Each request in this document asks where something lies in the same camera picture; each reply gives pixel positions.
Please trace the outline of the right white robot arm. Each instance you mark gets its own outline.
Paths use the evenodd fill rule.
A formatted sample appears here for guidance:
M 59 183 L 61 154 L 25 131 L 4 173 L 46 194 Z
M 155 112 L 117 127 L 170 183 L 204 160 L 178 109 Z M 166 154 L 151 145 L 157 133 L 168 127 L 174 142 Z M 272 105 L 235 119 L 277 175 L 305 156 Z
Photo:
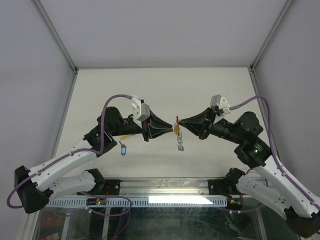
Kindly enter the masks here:
M 234 123 L 225 119 L 216 121 L 216 113 L 208 107 L 198 115 L 181 119 L 178 124 L 200 140 L 209 135 L 237 144 L 234 153 L 250 169 L 266 178 L 273 188 L 256 182 L 237 168 L 231 168 L 224 177 L 226 192 L 237 191 L 249 195 L 281 216 L 297 235 L 309 238 L 320 231 L 320 198 L 276 162 L 271 148 L 259 138 L 263 131 L 255 113 L 247 111 Z

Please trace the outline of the red handled metal keyring holder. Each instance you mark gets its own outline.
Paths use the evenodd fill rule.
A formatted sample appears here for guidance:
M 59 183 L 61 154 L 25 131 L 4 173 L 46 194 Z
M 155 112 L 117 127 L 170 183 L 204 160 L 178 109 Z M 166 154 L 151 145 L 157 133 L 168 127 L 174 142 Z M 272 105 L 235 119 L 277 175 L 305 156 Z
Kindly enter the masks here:
M 175 121 L 175 125 L 179 125 L 179 117 L 176 116 L 176 121 Z M 177 149 L 180 151 L 180 152 L 183 152 L 185 149 L 184 149 L 184 146 L 183 146 L 183 135 L 182 135 L 182 132 L 181 132 L 181 129 L 180 129 L 180 134 L 175 134 L 176 135 L 176 140 L 177 140 Z

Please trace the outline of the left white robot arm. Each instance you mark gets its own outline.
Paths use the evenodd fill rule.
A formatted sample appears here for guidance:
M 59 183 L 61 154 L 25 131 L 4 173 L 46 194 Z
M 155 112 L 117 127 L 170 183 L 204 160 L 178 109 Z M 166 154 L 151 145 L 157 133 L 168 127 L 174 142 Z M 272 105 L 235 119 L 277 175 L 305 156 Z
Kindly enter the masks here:
M 114 137 L 142 135 L 148 142 L 173 131 L 172 124 L 153 112 L 142 121 L 135 121 L 134 116 L 130 114 L 123 118 L 116 107 L 107 107 L 105 113 L 97 118 L 97 126 L 70 150 L 32 168 L 18 167 L 14 171 L 14 186 L 24 211 L 35 213 L 49 201 L 74 193 L 102 194 L 106 180 L 97 168 L 84 170 L 74 177 L 65 175 L 109 152 L 117 145 Z

